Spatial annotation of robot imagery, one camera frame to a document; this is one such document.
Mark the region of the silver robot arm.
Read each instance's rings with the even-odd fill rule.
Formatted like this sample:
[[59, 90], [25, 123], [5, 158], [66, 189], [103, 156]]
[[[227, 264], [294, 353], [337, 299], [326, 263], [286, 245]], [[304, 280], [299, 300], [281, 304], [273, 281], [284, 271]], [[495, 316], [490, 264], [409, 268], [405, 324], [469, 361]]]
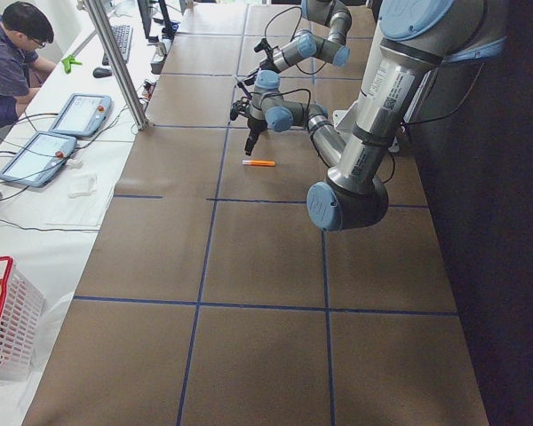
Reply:
[[342, 67], [350, 51], [352, 25], [339, 1], [305, 1], [302, 17], [325, 26], [327, 37], [300, 30], [283, 47], [261, 42], [266, 58], [248, 78], [251, 87], [232, 106], [232, 118], [245, 117], [250, 153], [265, 130], [307, 130], [327, 177], [312, 185], [306, 206], [325, 231], [374, 225], [385, 215], [388, 195], [377, 171], [425, 75], [449, 63], [497, 56], [505, 43], [505, 1], [385, 1], [370, 48], [358, 99], [337, 122], [314, 102], [289, 101], [280, 92], [282, 71], [316, 58]]
[[282, 47], [273, 46], [267, 41], [266, 25], [264, 36], [254, 47], [256, 53], [264, 52], [266, 57], [239, 83], [242, 88], [253, 85], [258, 80], [259, 71], [273, 71], [280, 74], [297, 66], [305, 59], [315, 58], [323, 63], [343, 67], [350, 55], [346, 37], [352, 26], [352, 16], [342, 1], [302, 1], [301, 18], [322, 25], [329, 30], [327, 37], [315, 35], [311, 30], [295, 28], [289, 42]]

